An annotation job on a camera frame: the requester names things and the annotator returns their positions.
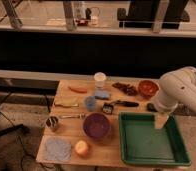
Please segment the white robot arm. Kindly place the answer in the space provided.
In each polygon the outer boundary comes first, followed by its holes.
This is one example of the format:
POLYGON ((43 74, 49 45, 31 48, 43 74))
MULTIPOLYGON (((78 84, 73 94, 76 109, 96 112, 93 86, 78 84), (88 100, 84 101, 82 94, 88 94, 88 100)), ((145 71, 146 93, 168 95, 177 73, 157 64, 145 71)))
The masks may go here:
POLYGON ((184 67, 163 74, 159 79, 159 91, 151 101, 157 110, 154 114, 156 129, 164 127, 178 103, 196 113, 196 68, 184 67))

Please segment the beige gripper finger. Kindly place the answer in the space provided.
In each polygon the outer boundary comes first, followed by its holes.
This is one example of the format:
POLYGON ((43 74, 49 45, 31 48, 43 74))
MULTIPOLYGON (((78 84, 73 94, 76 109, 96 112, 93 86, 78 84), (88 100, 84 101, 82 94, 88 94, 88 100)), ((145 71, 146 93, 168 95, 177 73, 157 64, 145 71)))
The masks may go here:
POLYGON ((162 129, 164 125, 166 124, 169 116, 168 115, 161 115, 158 114, 155 116, 155 128, 156 129, 162 129))

